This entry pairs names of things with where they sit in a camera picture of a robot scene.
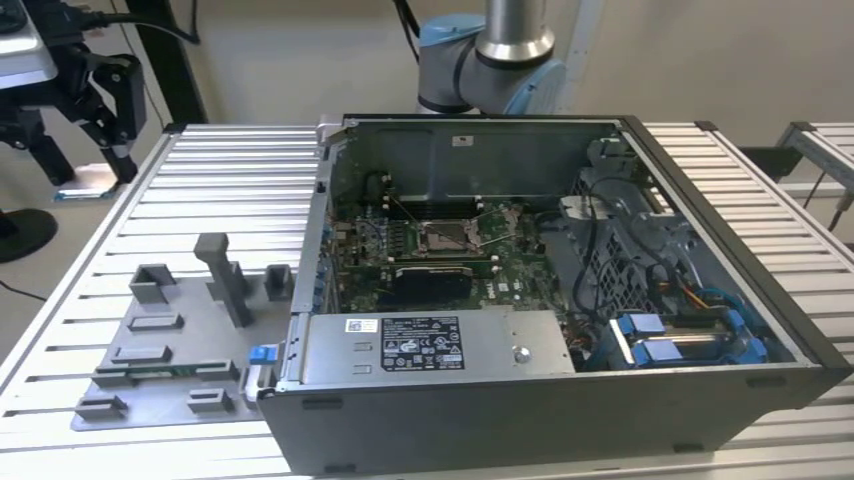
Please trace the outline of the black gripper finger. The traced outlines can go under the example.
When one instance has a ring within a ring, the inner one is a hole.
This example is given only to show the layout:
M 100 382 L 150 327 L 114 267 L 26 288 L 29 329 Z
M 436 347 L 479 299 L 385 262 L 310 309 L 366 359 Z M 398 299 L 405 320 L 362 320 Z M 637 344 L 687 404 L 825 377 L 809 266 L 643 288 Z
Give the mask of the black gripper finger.
M 74 179 L 73 168 L 45 132 L 38 110 L 1 107 L 1 142 L 29 153 L 53 186 L 61 186 Z
M 130 148 L 146 122 L 144 74 L 130 54 L 69 51 L 70 110 L 66 119 L 100 148 L 118 184 L 136 177 Z

